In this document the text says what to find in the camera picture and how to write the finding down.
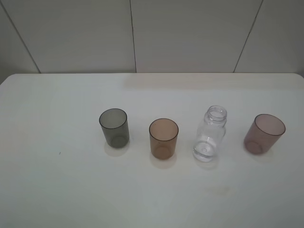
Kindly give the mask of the brown translucent plastic cup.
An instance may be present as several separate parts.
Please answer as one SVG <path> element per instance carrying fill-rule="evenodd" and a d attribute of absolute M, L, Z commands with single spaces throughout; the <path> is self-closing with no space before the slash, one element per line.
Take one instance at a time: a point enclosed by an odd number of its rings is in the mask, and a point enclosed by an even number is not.
<path fill-rule="evenodd" d="M 154 120 L 149 126 L 152 155 L 159 160 L 172 157 L 175 153 L 178 133 L 178 125 L 173 120 L 168 118 Z"/>

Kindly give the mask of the clear plastic water bottle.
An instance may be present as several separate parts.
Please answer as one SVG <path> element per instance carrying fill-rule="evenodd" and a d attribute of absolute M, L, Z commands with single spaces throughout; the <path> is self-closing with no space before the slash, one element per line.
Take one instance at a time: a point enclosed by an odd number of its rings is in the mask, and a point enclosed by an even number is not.
<path fill-rule="evenodd" d="M 226 134 L 227 111 L 224 107 L 209 107 L 198 126 L 193 146 L 194 157 L 209 162 L 217 155 L 218 147 Z"/>

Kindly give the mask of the purple translucent plastic cup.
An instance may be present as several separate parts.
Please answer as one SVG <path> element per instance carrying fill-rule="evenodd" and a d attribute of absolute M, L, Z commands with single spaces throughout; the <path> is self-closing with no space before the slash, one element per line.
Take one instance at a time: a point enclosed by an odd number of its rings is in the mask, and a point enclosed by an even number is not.
<path fill-rule="evenodd" d="M 271 149 L 285 131 L 285 124 L 276 116 L 259 114 L 255 117 L 244 138 L 244 147 L 251 154 L 264 154 Z"/>

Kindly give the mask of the grey translucent plastic cup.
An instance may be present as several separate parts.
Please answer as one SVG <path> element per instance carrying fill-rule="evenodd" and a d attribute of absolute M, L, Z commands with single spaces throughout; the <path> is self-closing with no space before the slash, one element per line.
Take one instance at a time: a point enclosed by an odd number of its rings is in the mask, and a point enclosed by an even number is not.
<path fill-rule="evenodd" d="M 128 118 L 124 110 L 111 108 L 99 117 L 106 142 L 113 148 L 123 148 L 129 142 Z"/>

